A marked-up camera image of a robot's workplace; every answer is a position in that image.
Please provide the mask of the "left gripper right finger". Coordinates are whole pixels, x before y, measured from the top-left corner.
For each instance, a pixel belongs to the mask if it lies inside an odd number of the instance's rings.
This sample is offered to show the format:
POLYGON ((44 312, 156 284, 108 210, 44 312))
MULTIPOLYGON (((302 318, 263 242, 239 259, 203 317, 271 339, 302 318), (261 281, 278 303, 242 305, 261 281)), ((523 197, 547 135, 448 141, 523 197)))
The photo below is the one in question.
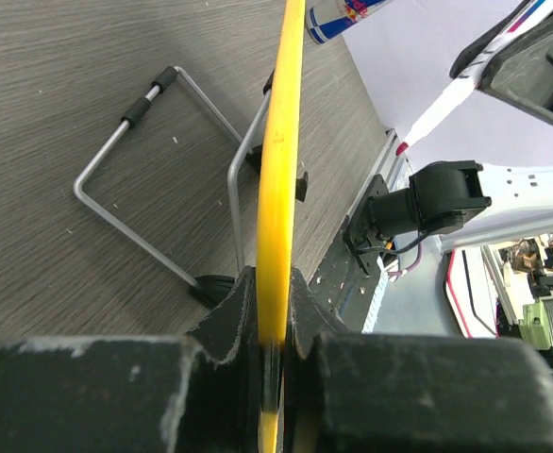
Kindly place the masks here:
POLYGON ((287 452, 553 452, 553 372, 518 340, 362 334, 293 270, 287 452))

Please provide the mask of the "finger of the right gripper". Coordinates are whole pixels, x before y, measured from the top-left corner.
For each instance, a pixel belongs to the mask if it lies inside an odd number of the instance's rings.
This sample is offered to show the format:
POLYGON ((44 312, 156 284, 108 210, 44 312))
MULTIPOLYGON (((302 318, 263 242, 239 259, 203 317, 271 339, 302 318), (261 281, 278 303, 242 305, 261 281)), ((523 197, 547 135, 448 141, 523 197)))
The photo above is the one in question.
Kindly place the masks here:
POLYGON ((553 126, 553 13, 491 59, 479 90, 553 126))
POLYGON ((494 56, 537 24, 532 16, 539 14, 540 9, 540 1, 522 1, 512 13, 460 52, 450 68, 449 77, 481 80, 494 56))

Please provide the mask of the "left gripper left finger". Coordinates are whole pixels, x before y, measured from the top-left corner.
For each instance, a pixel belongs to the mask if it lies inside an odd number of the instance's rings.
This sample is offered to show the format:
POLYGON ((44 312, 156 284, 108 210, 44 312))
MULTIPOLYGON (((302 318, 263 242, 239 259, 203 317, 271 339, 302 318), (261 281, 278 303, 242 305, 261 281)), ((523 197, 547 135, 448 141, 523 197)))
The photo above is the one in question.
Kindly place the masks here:
POLYGON ((0 346, 0 452, 254 452, 255 272, 182 336, 0 346))

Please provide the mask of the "pink capped marker pen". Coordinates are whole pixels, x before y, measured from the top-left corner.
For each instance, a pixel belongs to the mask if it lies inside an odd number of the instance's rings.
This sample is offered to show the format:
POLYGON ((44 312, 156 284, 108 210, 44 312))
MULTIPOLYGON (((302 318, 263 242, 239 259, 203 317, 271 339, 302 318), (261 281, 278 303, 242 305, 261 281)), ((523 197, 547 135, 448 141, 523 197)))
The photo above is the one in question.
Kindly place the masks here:
MULTIPOLYGON (((553 13, 553 0, 540 2, 539 14, 532 16, 537 22, 536 25, 553 13)), ((410 146, 430 134, 456 107, 471 95, 479 83, 480 80, 453 79, 433 104, 412 125, 411 130, 396 149, 396 155, 402 155, 410 146)))

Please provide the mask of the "yellow framed whiteboard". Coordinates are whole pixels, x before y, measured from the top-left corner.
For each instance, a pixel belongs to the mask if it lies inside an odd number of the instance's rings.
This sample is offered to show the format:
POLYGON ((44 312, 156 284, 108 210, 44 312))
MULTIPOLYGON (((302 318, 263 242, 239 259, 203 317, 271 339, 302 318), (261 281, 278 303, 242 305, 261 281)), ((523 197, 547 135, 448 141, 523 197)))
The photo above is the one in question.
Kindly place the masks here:
POLYGON ((256 259, 260 452, 277 450, 292 270, 305 11, 304 1, 285 2, 261 158, 256 259))

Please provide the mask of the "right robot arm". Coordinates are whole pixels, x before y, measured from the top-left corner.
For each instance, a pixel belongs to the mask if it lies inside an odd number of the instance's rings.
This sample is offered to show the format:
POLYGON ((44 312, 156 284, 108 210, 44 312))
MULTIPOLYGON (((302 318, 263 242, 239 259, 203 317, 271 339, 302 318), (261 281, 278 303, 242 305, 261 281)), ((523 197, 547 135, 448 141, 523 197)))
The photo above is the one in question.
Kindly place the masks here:
MULTIPOLYGON (((553 1, 525 1, 468 45, 453 63, 450 84, 412 125, 403 155, 473 92, 484 92, 553 126, 553 1)), ((413 250, 430 236, 448 248, 491 243, 553 228, 553 163, 509 167, 443 160, 389 191, 371 182, 348 221, 351 254, 384 253, 394 237, 415 232, 413 250)))

